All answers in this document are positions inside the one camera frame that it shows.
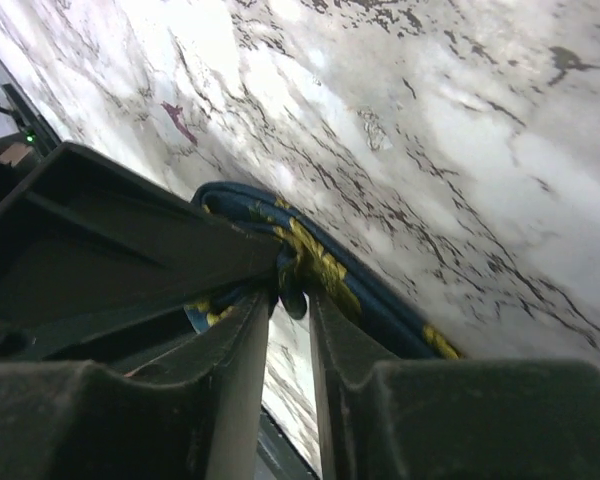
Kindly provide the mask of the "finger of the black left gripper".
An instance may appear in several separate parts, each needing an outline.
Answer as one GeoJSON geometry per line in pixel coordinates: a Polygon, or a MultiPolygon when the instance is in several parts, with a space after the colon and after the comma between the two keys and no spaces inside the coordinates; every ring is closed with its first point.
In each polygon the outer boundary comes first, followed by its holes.
{"type": "Polygon", "coordinates": [[[0,156],[0,360],[68,357],[207,294],[268,279],[276,241],[71,142],[0,156]]]}

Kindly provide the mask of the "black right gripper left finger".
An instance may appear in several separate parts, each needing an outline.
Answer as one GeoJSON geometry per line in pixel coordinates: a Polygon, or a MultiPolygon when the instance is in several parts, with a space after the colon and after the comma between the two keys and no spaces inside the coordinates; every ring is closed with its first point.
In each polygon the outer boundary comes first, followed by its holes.
{"type": "Polygon", "coordinates": [[[91,361],[0,363],[0,479],[250,479],[269,296],[133,376],[91,361]]]}

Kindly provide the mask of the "navy tie with yellow flowers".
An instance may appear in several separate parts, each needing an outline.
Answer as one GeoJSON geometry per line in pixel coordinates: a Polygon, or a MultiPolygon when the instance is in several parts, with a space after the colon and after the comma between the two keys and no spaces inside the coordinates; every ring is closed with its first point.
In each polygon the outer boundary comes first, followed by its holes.
{"type": "Polygon", "coordinates": [[[305,295],[320,286],[346,319],[402,358],[459,359],[461,353],[374,272],[284,199],[236,182],[209,182],[192,204],[280,245],[270,302],[302,319],[305,295]]]}

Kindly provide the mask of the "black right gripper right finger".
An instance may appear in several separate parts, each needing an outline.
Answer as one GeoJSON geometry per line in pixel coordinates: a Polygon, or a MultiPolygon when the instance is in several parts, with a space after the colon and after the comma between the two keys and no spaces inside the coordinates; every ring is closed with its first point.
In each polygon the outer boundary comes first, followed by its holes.
{"type": "Polygon", "coordinates": [[[570,360],[403,360],[310,296],[327,479],[600,479],[600,371],[570,360]]]}

